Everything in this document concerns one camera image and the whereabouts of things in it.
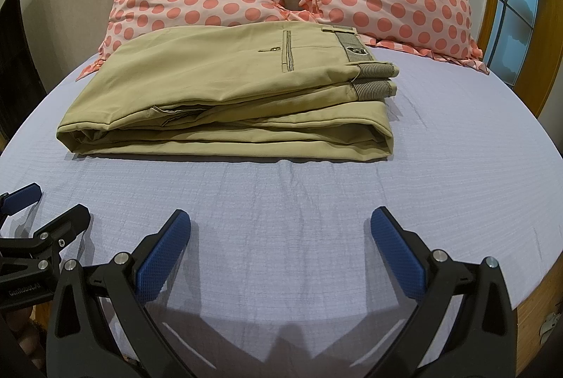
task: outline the bed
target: bed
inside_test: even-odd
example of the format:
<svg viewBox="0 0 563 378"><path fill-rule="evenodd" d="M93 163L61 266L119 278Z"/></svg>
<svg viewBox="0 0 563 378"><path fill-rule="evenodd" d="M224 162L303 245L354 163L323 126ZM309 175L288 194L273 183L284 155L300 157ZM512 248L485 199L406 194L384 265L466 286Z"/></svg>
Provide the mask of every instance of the bed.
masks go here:
<svg viewBox="0 0 563 378"><path fill-rule="evenodd" d="M0 157L0 191L44 194L8 220L27 236L76 203L91 228L63 252L83 265L131 251L177 208L192 237L147 306L202 377L361 377L414 309L369 232L389 208L430 249L495 256L516 308L563 249L563 161L494 74L373 48L401 69L388 99L393 156L372 163L213 157L77 157L55 139L91 77L88 59L33 111ZM455 301L425 361L437 357ZM122 351L133 355L109 303Z"/></svg>

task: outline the pants pocket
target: pants pocket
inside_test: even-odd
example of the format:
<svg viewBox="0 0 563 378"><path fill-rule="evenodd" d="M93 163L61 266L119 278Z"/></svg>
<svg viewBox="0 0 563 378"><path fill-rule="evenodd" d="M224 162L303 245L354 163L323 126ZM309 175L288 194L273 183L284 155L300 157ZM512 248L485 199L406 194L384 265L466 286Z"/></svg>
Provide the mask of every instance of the pants pocket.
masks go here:
<svg viewBox="0 0 563 378"><path fill-rule="evenodd" d="M293 53L291 50L291 30L283 31L283 44L281 53L282 71L293 71Z"/></svg>
<svg viewBox="0 0 563 378"><path fill-rule="evenodd" d="M169 123L174 122L178 119L191 118L189 120L196 120L198 115L207 111L212 106L182 106L182 105L164 105L164 106L152 106L149 113L150 116L147 119L157 119L158 125L165 127Z"/></svg>

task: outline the window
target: window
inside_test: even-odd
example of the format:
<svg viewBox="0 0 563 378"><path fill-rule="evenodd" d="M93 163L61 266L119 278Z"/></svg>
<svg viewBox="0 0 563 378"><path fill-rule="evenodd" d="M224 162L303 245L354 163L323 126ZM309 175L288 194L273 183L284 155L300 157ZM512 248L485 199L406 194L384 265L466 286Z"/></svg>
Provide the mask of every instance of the window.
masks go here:
<svg viewBox="0 0 563 378"><path fill-rule="evenodd" d="M526 58L537 11L538 0L498 0L483 60L511 87L516 84Z"/></svg>

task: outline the khaki pants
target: khaki pants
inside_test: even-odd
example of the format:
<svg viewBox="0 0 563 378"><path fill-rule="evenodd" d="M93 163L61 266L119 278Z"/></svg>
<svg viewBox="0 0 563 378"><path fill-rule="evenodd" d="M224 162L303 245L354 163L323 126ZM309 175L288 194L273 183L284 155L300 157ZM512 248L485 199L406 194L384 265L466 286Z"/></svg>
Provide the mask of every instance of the khaki pants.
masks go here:
<svg viewBox="0 0 563 378"><path fill-rule="evenodd" d="M347 27L173 27L120 47L57 138L78 154L377 159L398 72Z"/></svg>

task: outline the blue gripper pad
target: blue gripper pad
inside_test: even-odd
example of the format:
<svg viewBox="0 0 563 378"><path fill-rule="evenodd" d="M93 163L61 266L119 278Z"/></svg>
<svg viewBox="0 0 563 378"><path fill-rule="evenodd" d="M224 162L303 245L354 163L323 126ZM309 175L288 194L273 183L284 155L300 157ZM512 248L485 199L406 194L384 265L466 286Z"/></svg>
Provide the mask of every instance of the blue gripper pad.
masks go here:
<svg viewBox="0 0 563 378"><path fill-rule="evenodd" d="M30 184L5 196L0 214L8 216L15 215L18 211L27 208L40 199L41 188L36 183Z"/></svg>
<svg viewBox="0 0 563 378"><path fill-rule="evenodd" d="M190 216L177 209L164 224L163 229L165 228L167 230L137 270L135 295L142 305L158 297L176 260L187 245L191 234Z"/></svg>
<svg viewBox="0 0 563 378"><path fill-rule="evenodd" d="M372 214L372 236L405 296L420 302L426 293L426 271L381 208Z"/></svg>

